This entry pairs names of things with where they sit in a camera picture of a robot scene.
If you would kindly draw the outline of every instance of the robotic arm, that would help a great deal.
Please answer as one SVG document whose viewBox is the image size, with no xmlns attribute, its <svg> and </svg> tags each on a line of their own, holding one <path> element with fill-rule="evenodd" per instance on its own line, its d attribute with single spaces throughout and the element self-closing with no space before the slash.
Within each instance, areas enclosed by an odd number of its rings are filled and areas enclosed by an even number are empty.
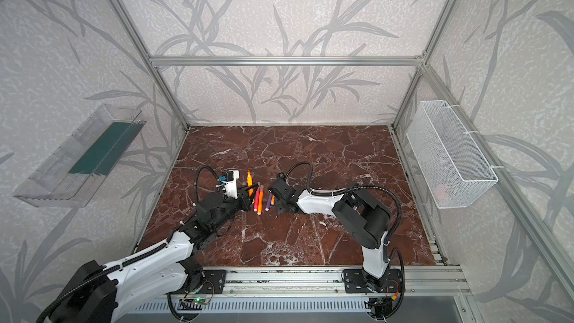
<svg viewBox="0 0 574 323">
<path fill-rule="evenodd" d="M 278 212 L 334 214 L 362 246 L 362 275 L 366 286 L 370 291 L 384 291 L 385 272 L 390 262 L 386 248 L 400 223 L 400 201 L 391 191 L 377 186 L 312 190 L 309 183 L 313 169 L 310 163 L 309 166 L 307 189 L 296 189 L 286 182 L 291 170 L 287 176 L 277 175 L 269 190 L 276 197 Z M 205 199 L 198 201 L 197 178 L 202 169 L 211 171 L 220 184 L 218 191 L 208 193 Z M 252 208 L 257 184 L 238 188 L 238 178 L 237 170 L 226 171 L 222 177 L 217 177 L 210 167 L 200 167 L 194 183 L 197 210 L 190 218 L 181 222 L 165 240 L 134 255 L 102 266 L 96 261 L 84 264 L 36 322 L 44 323 L 49 317 L 52 323 L 111 323 L 162 294 L 182 288 L 186 291 L 201 289 L 205 274 L 193 255 L 215 240 L 218 230 L 237 212 Z M 390 230 L 389 209 L 371 196 L 367 188 L 384 190 L 397 203 L 397 219 Z M 252 195 L 248 193 L 250 189 L 253 189 Z"/>
</svg>

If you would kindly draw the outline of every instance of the wallpaper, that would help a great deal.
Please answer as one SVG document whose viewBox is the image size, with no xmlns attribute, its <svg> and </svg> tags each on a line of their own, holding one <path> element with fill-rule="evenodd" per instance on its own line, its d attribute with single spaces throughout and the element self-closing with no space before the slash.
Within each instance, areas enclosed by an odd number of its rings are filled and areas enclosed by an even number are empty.
<svg viewBox="0 0 574 323">
<path fill-rule="evenodd" d="M 485 322 L 574 322 L 574 307 L 515 221 L 496 186 L 462 209 L 437 209 L 406 137 L 422 100 L 438 100 L 426 79 L 397 127 L 401 147 L 430 212 L 441 253 L 459 264 Z"/>
<path fill-rule="evenodd" d="M 574 259 L 572 0 L 462 0 L 433 68 Z"/>
<path fill-rule="evenodd" d="M 162 74 L 193 124 L 390 124 L 408 66 L 172 66 Z"/>
<path fill-rule="evenodd" d="M 34 322 L 75 270 L 129 253 L 185 132 L 105 0 L 0 0 L 0 321 Z M 12 197 L 101 104 L 147 121 L 85 208 Z"/>
<path fill-rule="evenodd" d="M 445 0 L 122 0 L 153 55 L 420 55 Z"/>
</svg>

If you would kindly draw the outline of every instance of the white wire mesh basket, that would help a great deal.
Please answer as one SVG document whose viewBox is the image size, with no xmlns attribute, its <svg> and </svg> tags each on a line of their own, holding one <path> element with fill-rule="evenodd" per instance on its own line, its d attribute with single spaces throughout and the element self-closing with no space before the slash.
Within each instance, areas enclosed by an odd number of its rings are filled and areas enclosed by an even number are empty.
<svg viewBox="0 0 574 323">
<path fill-rule="evenodd" d="M 406 137 L 438 208 L 468 207 L 498 182 L 472 133 L 444 100 L 421 101 Z"/>
</svg>

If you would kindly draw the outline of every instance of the teal mat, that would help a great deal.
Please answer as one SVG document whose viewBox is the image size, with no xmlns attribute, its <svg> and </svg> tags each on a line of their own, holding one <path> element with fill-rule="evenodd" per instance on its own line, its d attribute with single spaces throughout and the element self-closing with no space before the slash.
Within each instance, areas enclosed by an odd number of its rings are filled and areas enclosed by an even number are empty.
<svg viewBox="0 0 574 323">
<path fill-rule="evenodd" d="M 112 123 L 68 173 L 109 175 L 144 124 Z"/>
</svg>

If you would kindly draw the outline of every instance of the black mounting plate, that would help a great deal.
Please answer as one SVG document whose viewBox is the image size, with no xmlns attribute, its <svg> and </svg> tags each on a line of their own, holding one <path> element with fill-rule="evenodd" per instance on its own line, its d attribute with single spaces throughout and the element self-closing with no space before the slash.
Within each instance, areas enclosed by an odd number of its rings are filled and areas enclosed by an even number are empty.
<svg viewBox="0 0 574 323">
<path fill-rule="evenodd" d="M 204 269 L 205 284 L 199 290 L 199 294 L 221 294 L 225 285 L 225 269 Z"/>
<path fill-rule="evenodd" d="M 388 269 L 386 275 L 384 278 L 387 290 L 389 294 L 395 293 L 397 291 L 397 284 L 391 282 L 391 280 L 400 282 L 401 270 Z M 373 291 L 367 288 L 367 282 L 363 276 L 362 269 L 344 269 L 343 281 L 345 283 L 345 292 L 347 293 L 373 293 Z"/>
</svg>

